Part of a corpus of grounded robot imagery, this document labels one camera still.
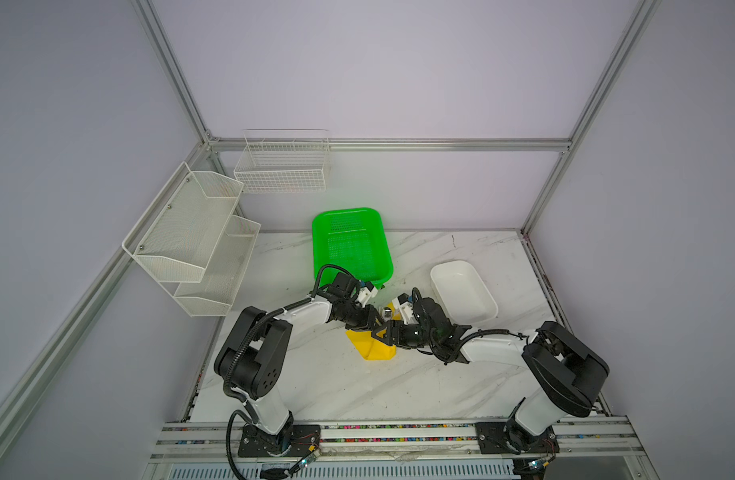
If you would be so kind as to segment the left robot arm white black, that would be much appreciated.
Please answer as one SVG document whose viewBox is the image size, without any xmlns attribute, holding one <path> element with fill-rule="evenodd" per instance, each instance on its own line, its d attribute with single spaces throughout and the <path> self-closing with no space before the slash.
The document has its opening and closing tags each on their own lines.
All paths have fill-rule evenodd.
<svg viewBox="0 0 735 480">
<path fill-rule="evenodd" d="M 351 329 L 369 326 L 377 316 L 371 300 L 379 286 L 362 281 L 342 268 L 329 284 L 315 286 L 303 299 L 272 311 L 245 308 L 219 350 L 214 371 L 225 396 L 241 404 L 241 418 L 270 435 L 293 423 L 277 383 L 295 330 L 340 322 Z"/>
</svg>

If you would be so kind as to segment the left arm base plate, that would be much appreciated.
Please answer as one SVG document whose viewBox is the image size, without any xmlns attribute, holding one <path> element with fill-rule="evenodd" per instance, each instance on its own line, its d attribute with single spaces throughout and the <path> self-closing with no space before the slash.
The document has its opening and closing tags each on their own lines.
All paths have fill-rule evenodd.
<svg viewBox="0 0 735 480">
<path fill-rule="evenodd" d="M 304 457 L 319 446 L 321 434 L 321 427 L 314 424 L 294 424 L 277 435 L 246 425 L 235 454 L 239 458 Z"/>
</svg>

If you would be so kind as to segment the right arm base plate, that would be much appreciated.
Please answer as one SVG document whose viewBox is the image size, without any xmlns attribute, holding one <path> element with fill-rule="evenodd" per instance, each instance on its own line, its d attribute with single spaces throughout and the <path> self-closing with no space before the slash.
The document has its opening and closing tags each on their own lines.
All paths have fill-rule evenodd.
<svg viewBox="0 0 735 480">
<path fill-rule="evenodd" d="M 513 421 L 477 422 L 475 437 L 483 454 L 556 454 L 557 436 L 547 428 L 541 435 L 531 435 Z"/>
</svg>

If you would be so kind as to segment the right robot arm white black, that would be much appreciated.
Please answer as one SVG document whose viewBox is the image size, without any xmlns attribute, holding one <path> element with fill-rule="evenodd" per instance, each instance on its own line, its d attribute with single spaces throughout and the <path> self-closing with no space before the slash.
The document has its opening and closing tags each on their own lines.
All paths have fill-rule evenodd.
<svg viewBox="0 0 735 480">
<path fill-rule="evenodd" d="M 407 298 L 399 319 L 373 312 L 369 332 L 389 347 L 425 348 L 445 365 L 491 362 L 527 369 L 537 389 L 519 400 L 503 428 L 513 450 L 526 450 L 567 416 L 590 416 L 609 376 L 607 362 L 555 321 L 543 322 L 531 333 L 475 331 L 451 322 L 429 297 Z"/>
</svg>

